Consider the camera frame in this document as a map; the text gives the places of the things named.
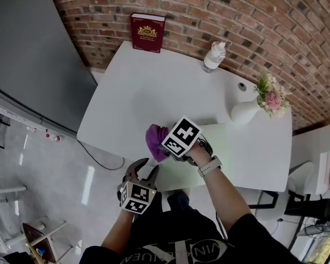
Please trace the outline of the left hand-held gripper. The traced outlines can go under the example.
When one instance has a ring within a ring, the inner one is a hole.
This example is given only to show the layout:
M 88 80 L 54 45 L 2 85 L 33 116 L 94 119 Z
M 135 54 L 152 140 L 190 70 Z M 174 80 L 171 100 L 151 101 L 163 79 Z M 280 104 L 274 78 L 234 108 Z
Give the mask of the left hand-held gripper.
M 146 165 L 149 158 L 133 162 L 126 171 L 124 181 L 118 185 L 117 194 L 120 207 L 126 211 L 142 215 L 150 206 L 157 192 L 156 179 L 159 165 L 155 166 L 147 178 L 139 180 L 138 171 Z

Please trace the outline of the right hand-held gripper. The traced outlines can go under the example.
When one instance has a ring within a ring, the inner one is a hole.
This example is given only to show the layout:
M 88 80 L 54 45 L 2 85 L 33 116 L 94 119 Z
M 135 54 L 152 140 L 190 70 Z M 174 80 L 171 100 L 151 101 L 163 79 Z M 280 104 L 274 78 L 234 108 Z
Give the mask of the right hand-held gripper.
M 172 156 L 175 161 L 196 164 L 186 154 L 198 142 L 207 153 L 213 155 L 213 149 L 202 135 L 202 129 L 186 116 L 182 116 L 159 145 L 159 149 Z

